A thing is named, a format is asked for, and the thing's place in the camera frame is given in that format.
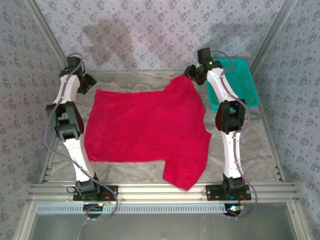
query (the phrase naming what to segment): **red fabric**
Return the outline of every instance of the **red fabric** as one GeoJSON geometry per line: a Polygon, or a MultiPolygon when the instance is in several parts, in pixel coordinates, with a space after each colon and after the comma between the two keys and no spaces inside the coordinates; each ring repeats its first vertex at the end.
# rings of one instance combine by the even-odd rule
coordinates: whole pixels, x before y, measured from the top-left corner
{"type": "Polygon", "coordinates": [[[165,160],[163,179],[189,190],[206,168],[211,134],[192,81],[181,75],[162,91],[97,90],[84,145],[90,161],[165,160]]]}

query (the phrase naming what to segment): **green basket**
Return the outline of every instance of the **green basket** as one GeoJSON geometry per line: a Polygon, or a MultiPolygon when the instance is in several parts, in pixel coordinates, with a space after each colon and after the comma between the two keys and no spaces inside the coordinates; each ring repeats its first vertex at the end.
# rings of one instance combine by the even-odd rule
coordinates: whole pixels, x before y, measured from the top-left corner
{"type": "MultiPolygon", "coordinates": [[[[215,58],[214,60],[219,60],[223,69],[230,68],[230,62],[227,58],[215,58]]],[[[258,93],[248,63],[246,60],[237,58],[232,58],[231,61],[232,70],[225,72],[225,77],[232,90],[240,99],[245,100],[248,108],[257,107],[259,105],[258,93]]],[[[212,110],[217,112],[220,103],[208,81],[206,81],[206,88],[212,110]]]]}

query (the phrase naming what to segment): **wall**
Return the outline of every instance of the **wall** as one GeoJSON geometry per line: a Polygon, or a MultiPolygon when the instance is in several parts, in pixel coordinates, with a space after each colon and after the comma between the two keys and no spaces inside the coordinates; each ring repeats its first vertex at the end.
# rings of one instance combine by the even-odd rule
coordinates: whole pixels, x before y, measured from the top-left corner
{"type": "Polygon", "coordinates": [[[211,47],[251,62],[283,0],[36,0],[91,71],[184,70],[211,47]]]}
{"type": "Polygon", "coordinates": [[[298,0],[255,80],[288,181],[320,239],[320,2],[298,0]]]}
{"type": "Polygon", "coordinates": [[[0,2],[0,239],[11,239],[46,156],[46,104],[59,70],[23,0],[0,2]]]}

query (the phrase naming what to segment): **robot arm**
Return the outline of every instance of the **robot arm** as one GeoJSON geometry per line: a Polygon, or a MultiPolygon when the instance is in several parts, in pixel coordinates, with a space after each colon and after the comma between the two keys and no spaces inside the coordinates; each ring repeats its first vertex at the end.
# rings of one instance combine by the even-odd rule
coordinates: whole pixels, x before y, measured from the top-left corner
{"type": "MultiPolygon", "coordinates": [[[[230,97],[230,94],[232,94],[234,97],[238,97],[234,91],[232,90],[231,86],[229,85],[226,77],[223,75],[223,84],[220,80],[221,73],[223,72],[223,69],[220,67],[213,68],[212,70],[209,70],[206,76],[207,81],[211,84],[211,86],[214,89],[214,92],[216,93],[216,96],[219,100],[219,103],[223,103],[225,101],[227,102],[233,102],[234,99],[230,97]]],[[[223,147],[224,147],[224,175],[229,179],[237,179],[240,178],[241,175],[238,171],[235,156],[237,157],[238,165],[241,169],[241,161],[240,161],[240,132],[235,133],[235,141],[234,141],[234,131],[229,132],[228,134],[222,129],[220,129],[222,141],[223,141],[223,147]]]]}
{"type": "MultiPolygon", "coordinates": [[[[66,82],[68,74],[63,75],[60,78],[61,84],[58,95],[54,100],[56,104],[60,98],[60,111],[65,109],[64,114],[67,115],[67,119],[63,119],[59,122],[59,125],[55,127],[55,131],[58,133],[60,140],[68,150],[70,157],[77,162],[82,169],[85,170],[92,178],[95,176],[95,170],[89,162],[85,145],[85,127],[84,122],[78,112],[75,105],[76,95],[78,88],[80,87],[80,80],[77,75],[72,75],[66,82]]],[[[76,180],[80,182],[89,181],[86,176],[77,166],[74,166],[76,180]]]]}
{"type": "Polygon", "coordinates": [[[207,80],[213,87],[220,102],[215,116],[215,125],[221,133],[224,147],[223,181],[221,186],[208,185],[206,187],[207,199],[209,201],[239,200],[240,196],[245,196],[247,200],[250,200],[249,187],[240,174],[242,168],[239,130],[244,124],[245,107],[235,100],[238,96],[232,90],[225,75],[222,76],[223,66],[219,61],[212,59],[209,48],[198,51],[198,62],[198,66],[188,66],[183,74],[198,85],[204,84],[207,80]]]}
{"type": "MultiPolygon", "coordinates": [[[[77,93],[86,94],[96,84],[96,81],[88,74],[83,75],[81,67],[73,75],[70,73],[80,64],[78,57],[68,57],[68,66],[59,74],[61,85],[58,95],[53,104],[46,106],[47,115],[50,116],[56,104],[61,99],[50,125],[53,133],[58,137],[70,157],[84,170],[91,178],[97,180],[95,170],[89,162],[84,145],[85,126],[80,113],[75,105],[77,93]]],[[[76,174],[75,189],[80,196],[98,194],[100,186],[93,182],[81,169],[74,164],[76,174]]]]}

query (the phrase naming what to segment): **gray tablecloth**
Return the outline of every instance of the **gray tablecloth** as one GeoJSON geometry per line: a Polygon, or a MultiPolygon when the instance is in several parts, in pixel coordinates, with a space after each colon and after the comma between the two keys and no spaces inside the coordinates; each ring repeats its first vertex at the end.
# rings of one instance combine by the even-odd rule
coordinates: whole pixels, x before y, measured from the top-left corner
{"type": "MultiPolygon", "coordinates": [[[[180,72],[120,72],[99,73],[94,77],[98,83],[86,95],[78,94],[76,106],[83,118],[88,122],[96,89],[129,93],[162,90],[170,80],[180,72]]],[[[206,85],[194,84],[199,92],[206,109],[204,123],[206,129],[212,133],[209,146],[207,166],[199,179],[199,183],[220,182],[225,165],[224,147],[221,134],[215,127],[215,112],[211,110],[208,101],[206,85]]],[[[251,108],[250,128],[240,137],[241,164],[249,181],[270,183],[278,181],[277,172],[268,141],[264,123],[258,108],[251,108]]],[[[62,143],[57,151],[68,154],[62,143]]],[[[97,176],[103,182],[132,183],[132,182],[163,182],[162,176],[165,162],[163,160],[141,163],[93,162],[97,176]]],[[[56,155],[52,162],[49,181],[75,181],[75,171],[68,159],[56,155]]]]}

